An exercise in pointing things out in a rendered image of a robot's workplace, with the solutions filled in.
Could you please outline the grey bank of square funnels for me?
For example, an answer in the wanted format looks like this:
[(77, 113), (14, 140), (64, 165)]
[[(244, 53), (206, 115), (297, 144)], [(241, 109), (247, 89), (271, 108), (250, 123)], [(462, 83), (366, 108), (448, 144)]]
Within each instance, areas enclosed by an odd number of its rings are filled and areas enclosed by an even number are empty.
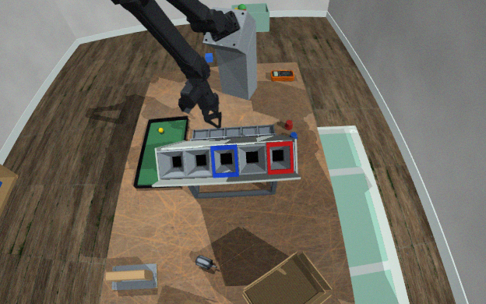
[[(208, 132), (209, 130), (209, 132)], [(267, 134), (268, 133), (268, 134)], [(218, 137), (219, 136), (219, 137)], [(206, 138), (208, 137), (208, 138)], [(195, 139), (197, 138), (197, 139)], [(224, 127), (214, 129), (193, 129), (192, 140), (199, 142), (176, 143), (155, 148), (158, 182), (152, 187), (162, 186), (203, 186), (249, 182), (272, 182), (301, 179), (298, 173), (297, 139), (276, 135), (274, 124)], [(205, 142), (203, 142), (205, 141)], [(267, 142), (257, 142), (267, 141)], [(266, 143), (293, 141), (294, 173), (268, 175)], [(218, 144), (218, 145), (207, 145)], [(238, 177), (214, 178), (210, 146), (235, 145), (238, 149)], [(183, 147), (194, 146), (194, 147)], [(165, 148), (172, 147), (172, 148)], [(193, 149), (194, 148), (194, 149)], [(270, 147), (271, 170), (291, 168), (290, 146)], [(283, 152), (284, 150), (284, 152)], [(250, 152), (252, 151), (252, 152)], [(273, 151), (273, 153), (272, 153)], [(226, 154), (225, 154), (226, 153)], [(246, 153), (246, 154), (245, 154)], [(200, 155), (201, 154), (201, 155)], [(195, 167), (207, 165), (207, 167)], [(259, 155), (259, 158), (258, 158)], [(273, 155), (273, 156), (272, 156)], [(177, 157), (175, 157), (177, 156)], [(178, 157), (179, 156), (179, 157)], [(285, 156), (285, 160), (284, 160)], [(170, 158), (173, 167), (171, 168)], [(216, 173), (236, 172), (233, 150), (215, 150)], [(220, 166), (221, 164), (233, 164)], [(274, 163), (273, 161), (283, 161)], [(233, 163), (232, 163), (233, 161)], [(258, 164), (246, 164), (258, 162)], [(263, 174), (265, 173), (265, 174)], [(251, 174), (251, 175), (250, 175)], [(199, 178), (200, 177), (200, 178)]]

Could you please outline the blue square band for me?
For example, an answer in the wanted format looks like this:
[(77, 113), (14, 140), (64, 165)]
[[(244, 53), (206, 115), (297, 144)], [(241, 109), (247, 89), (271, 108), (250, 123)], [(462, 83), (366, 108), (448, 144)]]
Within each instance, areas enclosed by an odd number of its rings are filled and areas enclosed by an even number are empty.
[[(210, 146), (210, 149), (211, 149), (212, 169), (213, 169), (213, 177), (214, 178), (238, 177), (239, 176), (237, 144), (235, 144), (235, 145), (223, 145), (223, 146)], [(235, 171), (236, 172), (216, 173), (214, 151), (215, 150), (233, 150), (233, 149), (234, 149)]]

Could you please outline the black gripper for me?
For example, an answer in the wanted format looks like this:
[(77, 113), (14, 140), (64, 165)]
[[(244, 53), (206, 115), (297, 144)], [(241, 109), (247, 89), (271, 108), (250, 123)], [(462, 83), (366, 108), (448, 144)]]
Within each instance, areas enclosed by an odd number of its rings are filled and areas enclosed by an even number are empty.
[[(207, 92), (207, 94), (203, 94), (202, 96), (205, 97), (209, 107), (204, 108), (202, 110), (202, 115), (203, 119), (205, 122), (209, 123), (210, 125), (213, 125), (216, 128), (221, 128), (221, 119), (222, 119), (222, 114), (219, 112), (219, 101), (218, 101), (218, 94), (213, 93), (213, 91), (210, 90)], [(217, 102), (218, 101), (218, 102)], [(210, 111), (212, 110), (212, 114), (209, 114)], [(218, 118), (219, 119), (219, 125), (216, 125), (214, 122), (212, 122), (212, 119)], [(211, 119), (211, 120), (210, 120)]]

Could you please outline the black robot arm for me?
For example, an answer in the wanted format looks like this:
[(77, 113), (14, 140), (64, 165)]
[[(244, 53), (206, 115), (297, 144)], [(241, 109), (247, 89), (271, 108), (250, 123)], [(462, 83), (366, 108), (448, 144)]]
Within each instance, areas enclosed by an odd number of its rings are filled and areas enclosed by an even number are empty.
[[(180, 70), (185, 74), (187, 81), (181, 90), (181, 98), (178, 99), (178, 106), (181, 111), (189, 114), (197, 103), (200, 110), (208, 108), (209, 105), (203, 94), (207, 94), (210, 90), (207, 81), (210, 77), (210, 66), (204, 57), (192, 49), (157, 2), (155, 0), (111, 1), (115, 5), (120, 4), (133, 14), (174, 58)], [(213, 41), (219, 41), (240, 30), (236, 16), (232, 11), (224, 14), (220, 10), (209, 9), (199, 0), (166, 1), (187, 16), (186, 20), (190, 23), (194, 32), (203, 33), (203, 35), (206, 35), (206, 32), (211, 32)]]

